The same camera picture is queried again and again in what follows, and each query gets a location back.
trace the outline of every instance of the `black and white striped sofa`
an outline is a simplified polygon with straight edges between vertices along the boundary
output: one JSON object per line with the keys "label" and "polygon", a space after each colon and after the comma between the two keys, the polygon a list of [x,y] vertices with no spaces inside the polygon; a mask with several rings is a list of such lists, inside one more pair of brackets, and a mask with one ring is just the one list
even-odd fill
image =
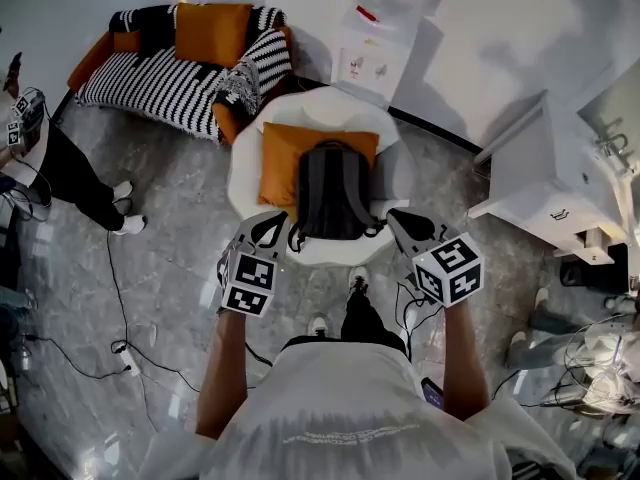
{"label": "black and white striped sofa", "polygon": [[[291,72],[286,17],[276,8],[254,7],[247,49],[237,65],[227,69],[176,59],[177,9],[170,5],[115,13],[109,31],[69,78],[69,87],[79,105],[137,112],[196,137],[232,143]],[[167,32],[154,51],[114,51],[114,33],[139,30],[148,26],[150,17],[154,33],[163,34],[162,27]]]}

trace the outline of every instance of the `white t-shirt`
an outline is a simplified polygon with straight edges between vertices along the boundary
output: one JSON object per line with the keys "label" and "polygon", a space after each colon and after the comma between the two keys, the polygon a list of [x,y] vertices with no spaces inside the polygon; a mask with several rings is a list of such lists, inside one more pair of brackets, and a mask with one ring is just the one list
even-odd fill
{"label": "white t-shirt", "polygon": [[158,434],[138,478],[502,480],[548,467],[575,478],[513,400],[463,423],[424,400],[401,352],[332,342],[284,350],[218,441]]}
{"label": "white t-shirt", "polygon": [[[13,121],[13,113],[11,106],[15,103],[13,97],[6,91],[0,91],[0,149],[6,146],[7,140],[7,124]],[[40,140],[31,151],[29,151],[21,160],[29,164],[35,171],[39,171],[44,161],[44,155],[47,153],[47,143],[49,142],[49,119],[47,116],[42,120],[40,128]],[[12,177],[18,183],[30,187],[36,179],[36,172],[29,169],[26,165],[9,161],[0,172],[6,176]]]}

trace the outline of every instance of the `striped blanket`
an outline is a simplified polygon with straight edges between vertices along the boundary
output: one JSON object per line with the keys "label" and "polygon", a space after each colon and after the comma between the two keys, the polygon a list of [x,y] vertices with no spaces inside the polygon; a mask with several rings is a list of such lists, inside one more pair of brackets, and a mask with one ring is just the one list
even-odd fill
{"label": "striped blanket", "polygon": [[145,30],[153,23],[155,44],[141,51],[114,53],[76,94],[79,105],[101,105],[140,113],[196,137],[222,140],[212,113],[223,103],[234,115],[254,116],[263,96],[291,72],[282,32],[282,11],[254,7],[247,27],[247,51],[233,69],[175,58],[177,6],[114,14],[112,32]]}

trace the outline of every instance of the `white cabinet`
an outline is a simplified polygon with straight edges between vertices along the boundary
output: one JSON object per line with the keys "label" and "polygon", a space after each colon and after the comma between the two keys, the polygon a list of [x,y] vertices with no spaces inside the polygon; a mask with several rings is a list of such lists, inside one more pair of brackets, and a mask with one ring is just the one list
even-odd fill
{"label": "white cabinet", "polygon": [[548,95],[476,158],[491,156],[491,213],[590,264],[613,263],[609,244],[630,242],[619,180],[594,144],[595,132]]}

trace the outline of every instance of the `power strip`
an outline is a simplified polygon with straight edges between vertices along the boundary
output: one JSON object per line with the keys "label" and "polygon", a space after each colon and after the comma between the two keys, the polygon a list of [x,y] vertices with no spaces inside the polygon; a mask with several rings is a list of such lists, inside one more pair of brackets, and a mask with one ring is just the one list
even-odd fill
{"label": "power strip", "polygon": [[119,352],[118,355],[120,356],[120,359],[122,359],[122,362],[125,366],[131,367],[131,370],[129,371],[132,377],[137,377],[138,375],[140,375],[140,368],[138,367],[138,363],[136,363],[128,348],[125,348],[122,352]]}

